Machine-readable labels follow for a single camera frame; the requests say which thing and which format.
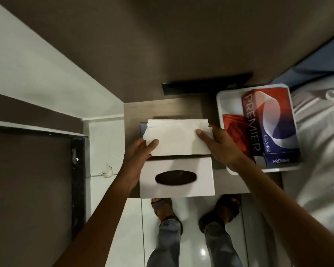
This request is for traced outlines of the person's brown sandal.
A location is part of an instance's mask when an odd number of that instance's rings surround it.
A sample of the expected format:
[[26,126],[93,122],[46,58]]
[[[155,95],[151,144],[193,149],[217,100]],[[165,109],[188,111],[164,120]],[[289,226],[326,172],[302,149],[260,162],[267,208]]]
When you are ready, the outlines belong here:
[[217,223],[225,230],[225,225],[230,223],[240,213],[241,194],[224,194],[215,204],[214,209],[203,215],[198,226],[202,233],[211,223]]
[[153,208],[155,215],[160,220],[159,226],[161,226],[164,221],[167,221],[169,219],[174,219],[180,225],[180,235],[183,234],[184,229],[183,229],[182,221],[175,214],[173,210],[173,202],[170,197],[169,198],[153,198],[151,199],[151,206]]

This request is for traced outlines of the red and blue tissue box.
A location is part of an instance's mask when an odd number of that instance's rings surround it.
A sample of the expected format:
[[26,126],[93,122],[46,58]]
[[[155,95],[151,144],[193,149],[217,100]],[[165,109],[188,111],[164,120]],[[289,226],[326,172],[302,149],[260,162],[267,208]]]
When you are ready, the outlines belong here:
[[254,162],[262,168],[298,163],[301,155],[289,88],[252,89],[241,96],[241,104]]

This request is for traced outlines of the brown wooden nightstand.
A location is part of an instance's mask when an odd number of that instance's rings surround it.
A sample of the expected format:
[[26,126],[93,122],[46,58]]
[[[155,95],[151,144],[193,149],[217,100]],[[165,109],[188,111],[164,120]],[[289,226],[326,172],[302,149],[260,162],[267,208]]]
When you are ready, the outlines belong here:
[[[140,137],[140,123],[149,119],[200,119],[220,126],[215,95],[202,94],[183,98],[124,104],[125,145]],[[212,158],[215,194],[249,193],[239,176],[231,175],[225,166]]]

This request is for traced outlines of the blue pillow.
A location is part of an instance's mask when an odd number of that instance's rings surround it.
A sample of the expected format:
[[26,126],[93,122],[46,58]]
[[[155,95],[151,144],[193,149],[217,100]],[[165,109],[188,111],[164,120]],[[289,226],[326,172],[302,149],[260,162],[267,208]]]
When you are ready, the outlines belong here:
[[334,74],[334,38],[275,78],[270,84],[296,89],[308,82]]

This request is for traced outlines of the white tissue stack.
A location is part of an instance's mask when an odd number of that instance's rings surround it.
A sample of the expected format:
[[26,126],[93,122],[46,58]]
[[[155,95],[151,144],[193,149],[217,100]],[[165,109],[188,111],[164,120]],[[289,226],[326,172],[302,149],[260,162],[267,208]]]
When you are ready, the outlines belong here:
[[206,144],[197,136],[197,129],[214,139],[208,119],[148,120],[143,139],[147,144],[158,139],[152,156],[210,155]]

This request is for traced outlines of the white plastic tray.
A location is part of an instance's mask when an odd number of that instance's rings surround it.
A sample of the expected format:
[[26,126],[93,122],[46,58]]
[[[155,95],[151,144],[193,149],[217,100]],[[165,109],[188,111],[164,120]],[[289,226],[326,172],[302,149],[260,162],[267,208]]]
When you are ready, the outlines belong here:
[[[252,90],[255,88],[262,88],[262,87],[263,86],[257,86],[257,87],[252,87],[252,88],[243,88],[243,89],[238,89],[238,90],[226,90],[226,91],[219,92],[217,94],[217,105],[218,105],[218,113],[219,113],[219,120],[220,120],[221,128],[224,129],[223,117],[222,117],[223,114],[243,115],[244,116],[243,108],[241,104],[241,96],[243,96],[249,90]],[[264,172],[282,172],[282,171],[300,169],[301,164],[302,164],[302,158],[300,157],[300,161],[294,164],[286,164],[286,165],[276,166],[276,167],[271,167],[271,168],[262,168],[260,166],[259,167]]]

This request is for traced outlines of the dark brown door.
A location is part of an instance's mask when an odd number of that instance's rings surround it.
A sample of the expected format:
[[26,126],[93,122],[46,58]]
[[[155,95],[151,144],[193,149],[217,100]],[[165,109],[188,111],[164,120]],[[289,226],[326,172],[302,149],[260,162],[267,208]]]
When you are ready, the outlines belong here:
[[71,140],[0,129],[0,267],[52,267],[71,243]]

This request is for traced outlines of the white bed sheet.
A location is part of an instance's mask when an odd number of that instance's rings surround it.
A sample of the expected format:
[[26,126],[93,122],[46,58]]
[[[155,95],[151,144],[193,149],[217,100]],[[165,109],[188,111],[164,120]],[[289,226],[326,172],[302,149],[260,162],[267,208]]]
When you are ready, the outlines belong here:
[[291,93],[304,164],[282,173],[284,191],[334,233],[334,75]]

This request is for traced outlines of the person's left brown sandal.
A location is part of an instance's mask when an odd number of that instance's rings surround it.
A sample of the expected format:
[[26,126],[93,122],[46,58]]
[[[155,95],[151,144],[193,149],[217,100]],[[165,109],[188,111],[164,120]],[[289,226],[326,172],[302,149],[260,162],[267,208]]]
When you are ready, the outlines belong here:
[[153,208],[155,215],[160,220],[159,226],[161,226],[164,221],[167,221],[169,219],[174,219],[180,225],[180,235],[183,234],[184,229],[183,229],[182,221],[175,214],[173,210],[173,202],[170,197],[169,198],[153,198],[151,199],[151,206]]

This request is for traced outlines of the white tissue box lid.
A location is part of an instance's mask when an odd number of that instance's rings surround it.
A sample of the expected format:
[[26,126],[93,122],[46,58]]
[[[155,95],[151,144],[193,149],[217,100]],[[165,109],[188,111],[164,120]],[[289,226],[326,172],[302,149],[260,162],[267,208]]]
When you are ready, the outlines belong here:
[[214,196],[211,157],[149,160],[140,175],[142,199]]

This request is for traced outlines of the person's left hand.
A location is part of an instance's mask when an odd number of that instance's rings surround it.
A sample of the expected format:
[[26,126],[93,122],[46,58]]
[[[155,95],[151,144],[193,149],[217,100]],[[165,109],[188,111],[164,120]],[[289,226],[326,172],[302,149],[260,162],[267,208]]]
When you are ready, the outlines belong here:
[[143,138],[138,138],[126,148],[123,163],[118,173],[118,178],[124,186],[131,191],[138,183],[142,168],[150,157],[144,157],[141,153]]

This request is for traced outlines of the person's left forearm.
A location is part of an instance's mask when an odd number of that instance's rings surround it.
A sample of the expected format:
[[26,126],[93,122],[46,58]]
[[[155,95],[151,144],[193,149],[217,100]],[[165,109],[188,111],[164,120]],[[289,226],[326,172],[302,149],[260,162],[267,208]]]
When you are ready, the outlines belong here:
[[105,267],[125,203],[139,175],[118,174],[77,237],[53,267]]

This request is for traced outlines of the white crumpled scrap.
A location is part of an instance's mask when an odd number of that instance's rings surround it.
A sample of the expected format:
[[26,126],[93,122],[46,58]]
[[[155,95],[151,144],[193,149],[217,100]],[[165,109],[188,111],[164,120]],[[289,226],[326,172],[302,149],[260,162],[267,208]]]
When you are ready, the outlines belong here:
[[113,175],[114,173],[113,173],[112,167],[108,164],[105,164],[105,167],[102,170],[101,176],[103,176],[104,178],[110,178]]

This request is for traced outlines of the person's right forearm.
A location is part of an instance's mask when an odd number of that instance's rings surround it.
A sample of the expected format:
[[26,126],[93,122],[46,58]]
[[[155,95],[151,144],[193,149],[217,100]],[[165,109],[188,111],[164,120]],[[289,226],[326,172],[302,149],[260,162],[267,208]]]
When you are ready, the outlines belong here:
[[294,267],[334,267],[334,234],[288,196],[249,158],[228,165],[243,179]]

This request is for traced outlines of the person's leg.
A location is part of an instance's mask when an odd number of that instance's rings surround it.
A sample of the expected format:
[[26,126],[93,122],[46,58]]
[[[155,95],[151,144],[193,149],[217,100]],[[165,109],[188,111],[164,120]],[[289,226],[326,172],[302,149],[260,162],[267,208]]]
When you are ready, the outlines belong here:
[[151,253],[146,267],[179,267],[179,254],[182,225],[174,217],[161,222],[157,244]]
[[204,229],[212,267],[243,267],[225,226],[211,222]]

